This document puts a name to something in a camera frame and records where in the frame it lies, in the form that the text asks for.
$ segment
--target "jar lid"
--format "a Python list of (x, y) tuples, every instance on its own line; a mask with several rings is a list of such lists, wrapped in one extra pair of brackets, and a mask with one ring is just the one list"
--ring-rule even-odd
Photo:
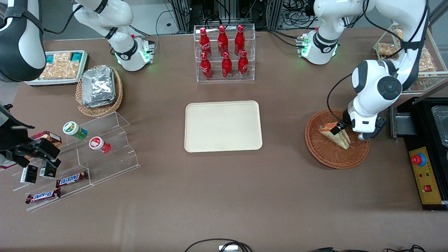
[(103, 147), (104, 145), (104, 140), (100, 137), (93, 137), (92, 139), (90, 139), (89, 141), (89, 146), (90, 148), (94, 149), (94, 150), (99, 150)]
[(75, 122), (68, 122), (68, 123), (64, 124), (64, 127), (62, 128), (62, 130), (67, 135), (74, 135), (74, 134), (76, 134), (76, 132), (78, 132), (79, 125)]

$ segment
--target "small jar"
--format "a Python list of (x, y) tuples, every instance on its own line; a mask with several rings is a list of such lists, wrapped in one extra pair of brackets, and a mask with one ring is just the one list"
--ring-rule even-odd
[(110, 143), (106, 143), (102, 138), (98, 136), (90, 139), (89, 146), (90, 148), (92, 148), (92, 150), (100, 150), (103, 154), (107, 154), (109, 153), (109, 151), (111, 151)]
[(74, 136), (79, 140), (82, 140), (87, 137), (87, 131), (83, 128), (81, 128), (77, 123), (75, 122), (68, 122), (64, 125), (62, 128), (64, 133), (70, 136)]

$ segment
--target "emergency stop button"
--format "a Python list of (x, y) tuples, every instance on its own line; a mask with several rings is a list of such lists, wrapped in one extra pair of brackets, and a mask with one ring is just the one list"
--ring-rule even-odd
[(425, 166), (426, 165), (426, 157), (423, 153), (417, 153), (411, 157), (411, 162), (414, 165)]

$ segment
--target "red button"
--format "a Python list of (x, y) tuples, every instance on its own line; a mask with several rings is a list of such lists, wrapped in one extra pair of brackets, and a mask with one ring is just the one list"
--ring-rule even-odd
[(422, 157), (420, 155), (413, 155), (412, 158), (411, 158), (411, 162), (414, 165), (419, 165), (419, 164), (421, 164), (423, 162), (423, 159), (422, 159)]

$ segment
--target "aluminum foil container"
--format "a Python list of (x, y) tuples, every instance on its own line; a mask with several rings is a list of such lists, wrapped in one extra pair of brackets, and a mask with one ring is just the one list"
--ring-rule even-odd
[(113, 104), (116, 101), (113, 70), (102, 65), (96, 69), (87, 70), (82, 75), (82, 104), (94, 108)]

